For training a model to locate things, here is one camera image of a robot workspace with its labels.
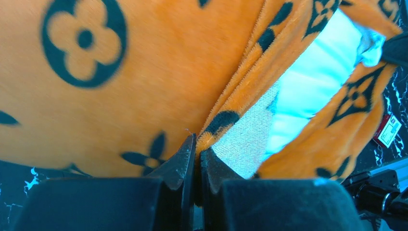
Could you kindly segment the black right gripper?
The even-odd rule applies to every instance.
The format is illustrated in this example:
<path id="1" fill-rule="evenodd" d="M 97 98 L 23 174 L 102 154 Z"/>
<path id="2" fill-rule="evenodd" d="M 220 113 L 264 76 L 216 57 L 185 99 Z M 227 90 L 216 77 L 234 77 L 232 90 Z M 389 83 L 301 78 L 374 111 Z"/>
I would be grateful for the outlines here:
<path id="1" fill-rule="evenodd" d="M 407 32 L 394 36 L 383 44 L 381 60 L 402 67 L 408 66 Z"/>

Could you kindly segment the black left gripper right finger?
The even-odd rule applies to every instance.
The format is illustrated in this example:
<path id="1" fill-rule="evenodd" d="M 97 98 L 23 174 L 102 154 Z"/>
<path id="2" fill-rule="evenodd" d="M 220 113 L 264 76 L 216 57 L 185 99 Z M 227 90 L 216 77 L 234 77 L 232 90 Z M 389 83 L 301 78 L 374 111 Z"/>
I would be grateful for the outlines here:
<path id="1" fill-rule="evenodd" d="M 349 193 L 328 179 L 245 180 L 201 153 L 206 231 L 362 231 Z"/>

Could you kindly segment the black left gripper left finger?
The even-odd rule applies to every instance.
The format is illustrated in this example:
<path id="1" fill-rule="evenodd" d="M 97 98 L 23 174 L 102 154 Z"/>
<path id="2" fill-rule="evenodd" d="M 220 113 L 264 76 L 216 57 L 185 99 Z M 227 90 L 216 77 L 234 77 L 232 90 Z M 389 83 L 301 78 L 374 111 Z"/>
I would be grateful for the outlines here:
<path id="1" fill-rule="evenodd" d="M 196 136 L 138 178 L 63 178 L 38 185 L 15 231 L 191 231 Z"/>

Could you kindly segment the white pillow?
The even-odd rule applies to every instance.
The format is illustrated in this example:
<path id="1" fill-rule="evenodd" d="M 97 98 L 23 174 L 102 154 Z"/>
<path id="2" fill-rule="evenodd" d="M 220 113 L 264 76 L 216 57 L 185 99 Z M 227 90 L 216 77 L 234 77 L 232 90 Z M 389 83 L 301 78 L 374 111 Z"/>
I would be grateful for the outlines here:
<path id="1" fill-rule="evenodd" d="M 340 90 L 358 63 L 379 63 L 386 37 L 337 10 L 278 81 L 212 146 L 248 179 L 293 141 Z"/>

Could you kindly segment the orange patterned plush pillowcase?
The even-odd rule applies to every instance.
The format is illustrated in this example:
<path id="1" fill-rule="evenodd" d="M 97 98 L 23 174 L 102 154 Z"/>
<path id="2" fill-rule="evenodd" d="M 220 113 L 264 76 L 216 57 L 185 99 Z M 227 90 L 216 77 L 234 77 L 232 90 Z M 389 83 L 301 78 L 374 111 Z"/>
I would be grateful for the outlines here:
<path id="1" fill-rule="evenodd" d="M 189 134 L 212 149 L 337 10 L 386 40 L 396 0 L 3 0 L 0 158 L 93 177 L 148 175 Z M 252 176 L 354 169 L 398 65 L 358 63 L 300 134 Z"/>

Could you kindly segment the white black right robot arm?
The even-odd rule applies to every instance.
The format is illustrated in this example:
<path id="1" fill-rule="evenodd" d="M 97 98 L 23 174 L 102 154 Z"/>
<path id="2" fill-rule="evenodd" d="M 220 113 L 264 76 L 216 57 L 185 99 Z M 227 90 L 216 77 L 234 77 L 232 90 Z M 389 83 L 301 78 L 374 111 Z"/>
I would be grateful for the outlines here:
<path id="1" fill-rule="evenodd" d="M 200 182 L 207 231 L 359 231 L 359 212 L 384 219 L 396 231 L 408 228 L 408 192 L 387 170 L 342 179 L 351 162 L 349 145 L 336 172 L 315 167 L 310 180 L 245 180 L 212 149 L 201 152 Z"/>

